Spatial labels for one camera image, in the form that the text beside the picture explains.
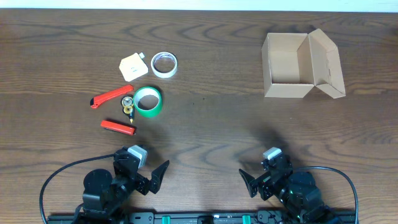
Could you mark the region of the brown cardboard box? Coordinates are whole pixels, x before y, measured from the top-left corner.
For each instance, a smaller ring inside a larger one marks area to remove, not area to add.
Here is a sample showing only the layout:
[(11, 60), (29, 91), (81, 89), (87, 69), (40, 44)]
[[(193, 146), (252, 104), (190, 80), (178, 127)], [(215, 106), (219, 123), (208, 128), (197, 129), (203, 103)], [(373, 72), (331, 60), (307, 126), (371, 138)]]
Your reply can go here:
[(338, 47), (321, 29), (268, 33), (261, 53), (265, 97), (303, 98), (314, 87), (346, 95)]

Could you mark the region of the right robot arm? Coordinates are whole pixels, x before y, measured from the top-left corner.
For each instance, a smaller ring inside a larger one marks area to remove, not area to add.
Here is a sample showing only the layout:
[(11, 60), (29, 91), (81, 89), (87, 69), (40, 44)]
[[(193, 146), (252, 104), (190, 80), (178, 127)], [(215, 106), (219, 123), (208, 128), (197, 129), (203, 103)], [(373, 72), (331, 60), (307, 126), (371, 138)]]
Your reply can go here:
[(266, 201), (275, 196), (287, 209), (290, 220), (299, 223), (341, 223), (342, 220), (329, 209), (313, 175), (295, 172), (290, 156), (283, 152), (265, 155), (261, 162), (265, 173), (255, 178), (240, 169), (249, 196), (257, 194)]

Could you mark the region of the white tape roll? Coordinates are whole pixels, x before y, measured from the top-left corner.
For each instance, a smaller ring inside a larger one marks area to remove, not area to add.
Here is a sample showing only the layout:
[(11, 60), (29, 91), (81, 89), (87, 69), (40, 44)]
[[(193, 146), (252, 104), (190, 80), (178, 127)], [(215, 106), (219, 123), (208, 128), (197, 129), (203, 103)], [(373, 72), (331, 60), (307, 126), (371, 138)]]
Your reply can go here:
[(170, 78), (178, 70), (178, 60), (173, 53), (159, 52), (150, 61), (150, 66), (155, 76), (159, 78)]

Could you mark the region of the green tape roll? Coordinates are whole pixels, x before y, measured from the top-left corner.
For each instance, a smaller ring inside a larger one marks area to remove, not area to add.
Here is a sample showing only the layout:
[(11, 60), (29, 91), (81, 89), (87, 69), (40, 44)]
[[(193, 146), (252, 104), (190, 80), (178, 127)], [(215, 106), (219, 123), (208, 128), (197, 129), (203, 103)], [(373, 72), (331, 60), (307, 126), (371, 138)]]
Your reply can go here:
[(155, 117), (162, 110), (162, 96), (151, 86), (138, 89), (134, 94), (133, 103), (137, 112), (146, 118)]

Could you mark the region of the red cylindrical lighter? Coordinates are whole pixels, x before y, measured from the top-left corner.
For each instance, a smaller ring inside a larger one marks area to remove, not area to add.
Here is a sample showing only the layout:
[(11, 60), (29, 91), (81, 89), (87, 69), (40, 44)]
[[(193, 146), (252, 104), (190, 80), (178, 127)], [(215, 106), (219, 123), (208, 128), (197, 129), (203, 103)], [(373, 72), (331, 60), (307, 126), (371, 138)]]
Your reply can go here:
[(101, 122), (101, 127), (104, 129), (108, 129), (111, 131), (116, 131), (118, 133), (122, 133), (122, 134), (127, 134), (130, 136), (133, 136), (136, 132), (135, 127), (132, 126), (126, 126), (123, 124), (119, 124), (119, 123), (115, 123), (112, 121), (107, 121), (107, 120), (102, 120)]

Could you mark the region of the red utility knife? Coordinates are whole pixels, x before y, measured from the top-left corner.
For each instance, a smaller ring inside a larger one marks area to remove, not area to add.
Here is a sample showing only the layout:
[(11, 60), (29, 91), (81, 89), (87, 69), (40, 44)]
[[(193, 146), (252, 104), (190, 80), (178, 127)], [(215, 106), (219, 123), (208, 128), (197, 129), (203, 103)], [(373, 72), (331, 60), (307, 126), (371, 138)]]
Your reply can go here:
[(115, 90), (111, 90), (101, 95), (94, 96), (90, 100), (90, 107), (93, 109), (97, 109), (99, 106), (101, 106), (103, 103), (107, 102), (108, 100), (112, 100), (113, 98), (125, 95), (126, 93), (129, 93), (133, 90), (134, 87), (132, 85), (124, 85)]

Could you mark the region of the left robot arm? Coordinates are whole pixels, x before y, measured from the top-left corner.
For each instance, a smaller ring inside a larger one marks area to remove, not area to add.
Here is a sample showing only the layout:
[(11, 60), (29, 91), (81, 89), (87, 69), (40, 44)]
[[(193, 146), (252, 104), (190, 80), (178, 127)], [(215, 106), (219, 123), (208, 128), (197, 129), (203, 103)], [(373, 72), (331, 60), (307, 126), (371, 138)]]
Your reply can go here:
[(140, 146), (122, 147), (113, 154), (114, 177), (105, 169), (89, 172), (83, 181), (83, 203), (76, 208), (72, 223), (128, 223), (121, 205), (135, 191), (156, 194), (170, 164), (165, 161), (148, 179), (138, 173), (146, 157), (147, 151)]

